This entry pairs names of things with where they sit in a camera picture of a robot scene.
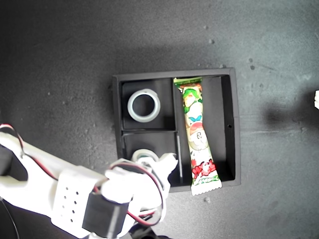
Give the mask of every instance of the white robotic arm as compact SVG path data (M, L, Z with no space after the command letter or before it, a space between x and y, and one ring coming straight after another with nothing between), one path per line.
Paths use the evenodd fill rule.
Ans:
M152 226L164 219L167 177L177 165L173 153L158 158L149 150L138 150L132 161L120 159L102 175L25 143L19 135L0 132L0 145L11 150L28 173L25 182L0 176L0 197L50 217L78 238L120 238L136 221ZM150 215L158 217L157 222L142 218ZM109 225L99 225L98 217L110 220Z
M316 91L315 95L315 107L319 109L319 91Z

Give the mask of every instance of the black tray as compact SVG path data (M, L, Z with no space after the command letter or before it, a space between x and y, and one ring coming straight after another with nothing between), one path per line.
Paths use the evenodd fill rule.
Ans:
M196 76L203 77L203 125L222 186L239 185L240 137L234 69L127 74L114 76L113 80L118 157L131 159L141 148L152 150L159 157L176 153L178 166L169 177L171 192L188 191L192 182L181 93L173 78ZM145 88L157 93L161 109L156 119L140 123L130 117L127 103L134 92Z

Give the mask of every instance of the plastic ring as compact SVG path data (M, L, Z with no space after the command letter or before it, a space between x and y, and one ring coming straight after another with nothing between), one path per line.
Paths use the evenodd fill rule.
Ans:
M149 149L139 149L133 153L132 161L137 162L140 158L151 157L155 162L158 162L159 157Z
M134 100L142 95L147 95L150 96L153 101L154 101L154 109L153 111L148 115L148 116L140 116L137 113L134 112L133 110L133 103ZM136 91L134 94L131 95L130 99L129 99L129 103L128 103L128 111L130 116L135 119L138 122L141 123L147 123L150 122L152 120L154 120L160 113L160 100L158 95L156 94L155 91L152 91L150 89L143 89L140 91Z

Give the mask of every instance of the snack package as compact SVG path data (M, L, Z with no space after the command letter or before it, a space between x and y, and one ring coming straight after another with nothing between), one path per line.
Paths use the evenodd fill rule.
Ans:
M221 188L206 133L203 128L203 98L201 77L174 79L182 92L186 122L186 134L192 165L192 195Z

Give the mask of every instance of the black surface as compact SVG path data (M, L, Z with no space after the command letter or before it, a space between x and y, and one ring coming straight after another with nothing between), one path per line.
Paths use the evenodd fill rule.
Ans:
M133 102L133 111L139 116L148 116L153 112L154 108L154 100L147 95L138 96Z
M4 0L0 121L103 172L117 158L112 75L234 67L242 184L171 194L155 233L316 239L318 10L317 0ZM21 239L74 238L45 216L9 209Z
M5 206L8 207L8 203L0 202L0 220L1 222L5 222L6 229L0 230L0 238L8 238L8 239L17 239L16 231L14 225L11 221L10 215L8 211L5 209Z
M182 96L173 79L197 76L202 77L204 128L222 186L239 185L240 130L234 69L125 74L113 80L118 157L131 159L143 148L158 156L175 153L178 165L169 176L170 192L189 191L192 182ZM158 94L161 108L153 121L140 123L131 118L127 104L133 93L145 88Z
M101 238L114 239L121 233L129 203L118 204L101 194L90 193L82 228Z
M6 175L12 162L12 151L0 145L0 176Z
M166 236L157 236L152 228L137 224L130 230L132 239L170 239Z

